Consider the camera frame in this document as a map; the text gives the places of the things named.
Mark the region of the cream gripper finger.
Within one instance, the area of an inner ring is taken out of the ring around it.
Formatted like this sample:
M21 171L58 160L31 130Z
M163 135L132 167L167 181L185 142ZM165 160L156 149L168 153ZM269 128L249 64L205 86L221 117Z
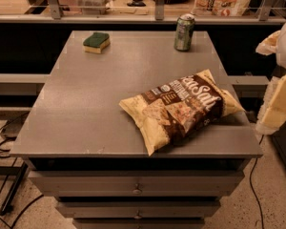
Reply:
M275 31L270 34L267 38L265 38L262 42L260 42L255 51L262 55L270 55L273 53L277 53L277 39L280 35L280 31Z
M286 122L286 74L273 76L269 82L263 104L257 115L255 129L262 135L272 135Z

